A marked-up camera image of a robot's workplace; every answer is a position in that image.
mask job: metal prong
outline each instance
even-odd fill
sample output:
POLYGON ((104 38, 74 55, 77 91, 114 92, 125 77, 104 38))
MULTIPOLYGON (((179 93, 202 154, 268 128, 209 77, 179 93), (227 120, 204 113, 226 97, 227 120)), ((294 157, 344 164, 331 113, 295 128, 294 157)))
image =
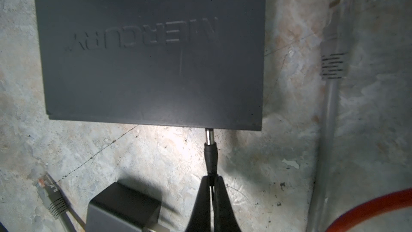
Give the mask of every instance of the metal prong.
POLYGON ((212 128, 206 128, 206 144, 212 145, 215 143, 215 134, 212 128))

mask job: red cable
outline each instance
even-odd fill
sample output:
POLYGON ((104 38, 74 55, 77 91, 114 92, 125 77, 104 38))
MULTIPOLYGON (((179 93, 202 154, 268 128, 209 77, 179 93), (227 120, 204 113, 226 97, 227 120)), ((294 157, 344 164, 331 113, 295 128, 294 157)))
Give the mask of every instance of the red cable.
POLYGON ((361 204, 336 219, 325 232, 346 232, 380 214, 412 206, 412 188, 394 192, 361 204))

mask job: mercury logo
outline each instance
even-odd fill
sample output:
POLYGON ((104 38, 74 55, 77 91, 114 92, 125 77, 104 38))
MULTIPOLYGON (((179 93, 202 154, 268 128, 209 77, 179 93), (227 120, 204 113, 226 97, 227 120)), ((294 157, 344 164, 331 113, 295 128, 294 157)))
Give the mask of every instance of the mercury logo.
POLYGON ((132 48, 139 44, 157 46, 164 44, 195 41, 199 31, 204 31, 209 41, 219 39, 219 21, 215 17, 213 25, 207 18, 186 21, 157 23, 137 26, 111 27, 105 30, 75 32, 72 44, 67 50, 95 50, 114 47, 132 48))

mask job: red tube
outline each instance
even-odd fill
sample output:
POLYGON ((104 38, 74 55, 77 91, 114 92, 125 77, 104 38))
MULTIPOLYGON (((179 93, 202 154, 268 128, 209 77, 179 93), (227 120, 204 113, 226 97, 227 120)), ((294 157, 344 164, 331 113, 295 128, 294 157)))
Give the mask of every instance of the red tube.
POLYGON ((346 232, 380 214, 412 206, 412 188, 394 192, 361 204, 336 219, 325 232, 346 232))

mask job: mottled gray surface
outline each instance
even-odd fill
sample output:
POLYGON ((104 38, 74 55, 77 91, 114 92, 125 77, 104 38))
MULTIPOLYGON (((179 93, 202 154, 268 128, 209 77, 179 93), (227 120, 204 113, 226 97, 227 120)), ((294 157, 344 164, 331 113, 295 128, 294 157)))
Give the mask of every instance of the mottled gray surface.
MULTIPOLYGON (((263 130, 216 131, 218 171, 243 231, 305 229, 328 1, 267 0, 263 130)), ((412 0, 356 1, 325 225, 368 199, 412 187, 411 16, 412 0)), ((83 219, 89 200, 121 180, 162 197, 161 223, 184 229, 206 173, 203 129, 48 120, 34 0, 0 0, 0 110, 0 220, 10 232, 63 231, 32 185, 46 171, 83 219)), ((409 231, 411 216, 405 209, 353 231, 409 231)))

